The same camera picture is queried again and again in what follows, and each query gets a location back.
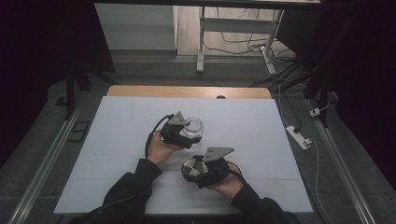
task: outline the power strip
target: power strip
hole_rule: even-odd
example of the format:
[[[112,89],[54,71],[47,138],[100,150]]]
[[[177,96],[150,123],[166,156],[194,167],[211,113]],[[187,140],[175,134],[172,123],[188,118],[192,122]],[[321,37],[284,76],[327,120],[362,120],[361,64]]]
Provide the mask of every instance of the power strip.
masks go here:
[[[293,126],[289,126],[286,128],[286,131],[288,131],[288,134],[294,139],[294,141],[298,144],[298,146],[302,150],[306,150],[308,148],[311,148],[311,143],[312,141],[307,138],[303,138],[303,136],[300,133],[295,133],[294,132],[295,128]]]

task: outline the white power adapter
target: white power adapter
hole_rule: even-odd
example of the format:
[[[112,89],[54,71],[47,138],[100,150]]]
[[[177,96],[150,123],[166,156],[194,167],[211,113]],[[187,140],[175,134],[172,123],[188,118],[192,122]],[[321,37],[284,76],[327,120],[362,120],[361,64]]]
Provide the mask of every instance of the white power adapter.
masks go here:
[[[309,111],[309,114],[311,115],[312,118],[313,118],[313,117],[316,117],[316,116],[320,115],[320,110],[319,110],[319,108],[310,110],[310,111]]]
[[[298,144],[298,146],[302,149],[302,150],[306,150],[308,148],[311,148],[311,139],[307,138],[303,138],[303,136],[300,133],[295,133],[294,132],[295,128],[293,126],[289,126],[286,128],[286,131],[288,131],[288,134],[294,139],[294,141]]]

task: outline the white board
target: white board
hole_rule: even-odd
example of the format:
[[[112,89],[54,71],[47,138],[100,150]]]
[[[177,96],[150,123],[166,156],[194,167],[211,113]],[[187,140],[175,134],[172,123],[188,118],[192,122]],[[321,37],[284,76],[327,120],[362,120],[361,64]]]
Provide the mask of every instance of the white board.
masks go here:
[[[208,147],[233,147],[225,157],[236,163],[260,197],[270,197],[285,211],[312,212],[274,100],[104,97],[56,214],[88,213],[102,205],[107,191],[144,158],[149,133],[168,114],[204,123],[197,147],[174,153],[160,166],[146,214],[235,214],[217,192],[198,189],[181,175],[181,165]]]

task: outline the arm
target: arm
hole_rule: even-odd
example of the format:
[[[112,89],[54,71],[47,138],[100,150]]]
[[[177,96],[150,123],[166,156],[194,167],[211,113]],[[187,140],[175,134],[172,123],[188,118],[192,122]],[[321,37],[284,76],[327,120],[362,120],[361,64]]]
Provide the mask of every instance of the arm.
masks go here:
[[[240,173],[238,168],[229,163],[230,169]],[[232,200],[231,205],[242,211],[245,223],[288,223],[279,204],[270,198],[261,199],[254,189],[235,175],[229,174],[218,184],[208,187]]]
[[[72,220],[70,224],[142,223],[146,201],[151,196],[151,185],[162,173],[158,165],[181,149],[165,144],[161,134],[155,133],[148,148],[148,158],[139,160],[134,174],[124,174],[113,185],[106,194],[102,207],[83,218]]]

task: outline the black sleeve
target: black sleeve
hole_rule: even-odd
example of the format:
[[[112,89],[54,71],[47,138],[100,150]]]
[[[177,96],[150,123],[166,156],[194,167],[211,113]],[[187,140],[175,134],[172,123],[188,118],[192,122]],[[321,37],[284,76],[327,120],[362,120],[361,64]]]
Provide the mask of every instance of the black sleeve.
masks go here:
[[[162,173],[157,165],[140,159],[134,174],[126,173],[105,196],[100,213],[86,218],[83,224],[143,223],[146,201],[151,196],[151,184]]]
[[[239,190],[231,205],[242,211],[245,223],[289,223],[277,202],[270,198],[261,199],[249,184]]]

